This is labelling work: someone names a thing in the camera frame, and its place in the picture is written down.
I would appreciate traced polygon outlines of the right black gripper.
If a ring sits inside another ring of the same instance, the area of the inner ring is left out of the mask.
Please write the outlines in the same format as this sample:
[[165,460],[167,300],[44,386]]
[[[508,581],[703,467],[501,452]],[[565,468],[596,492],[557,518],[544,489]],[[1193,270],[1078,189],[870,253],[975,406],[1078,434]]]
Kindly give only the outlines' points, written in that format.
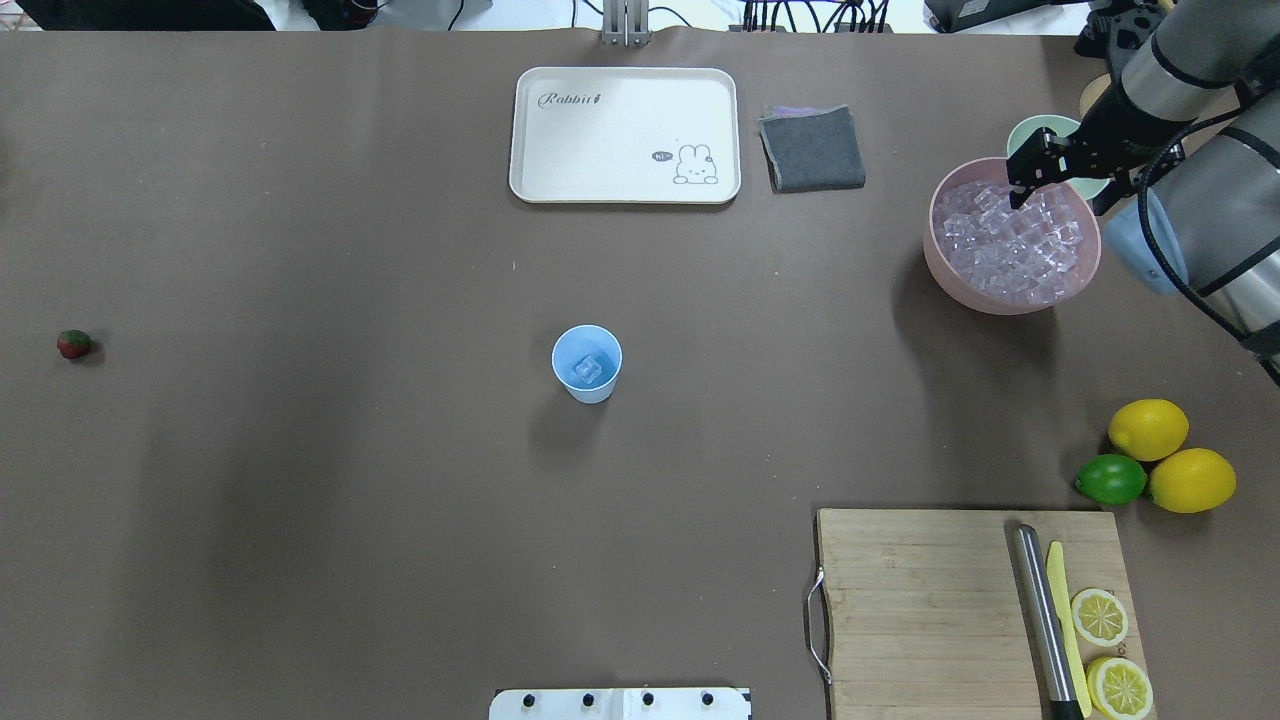
[[1079,127],[1069,136],[1056,136],[1039,128],[1021,141],[1006,159],[1009,204],[1021,209],[1027,200],[1047,184],[1071,178],[1107,179],[1114,186],[1103,195],[1112,201],[1134,196],[1140,187],[1137,177],[1157,159],[1161,150],[1180,131],[1184,120],[1153,115],[1129,99],[1125,127]]

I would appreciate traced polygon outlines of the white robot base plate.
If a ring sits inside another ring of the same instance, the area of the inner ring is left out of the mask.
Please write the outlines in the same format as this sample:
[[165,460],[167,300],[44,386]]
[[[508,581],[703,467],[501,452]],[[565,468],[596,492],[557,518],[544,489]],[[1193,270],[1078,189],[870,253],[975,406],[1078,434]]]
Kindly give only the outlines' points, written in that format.
[[749,689],[716,685],[508,689],[489,719],[753,719]]

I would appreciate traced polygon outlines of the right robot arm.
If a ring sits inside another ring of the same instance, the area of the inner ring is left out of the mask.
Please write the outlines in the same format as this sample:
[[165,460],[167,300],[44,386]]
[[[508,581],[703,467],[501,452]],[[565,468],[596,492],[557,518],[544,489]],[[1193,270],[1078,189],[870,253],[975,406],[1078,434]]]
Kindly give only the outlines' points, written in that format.
[[1224,329],[1271,380],[1279,347],[1279,5],[1179,1],[1079,127],[1006,160],[1010,202],[1075,178],[1129,204],[1103,243],[1160,295]]

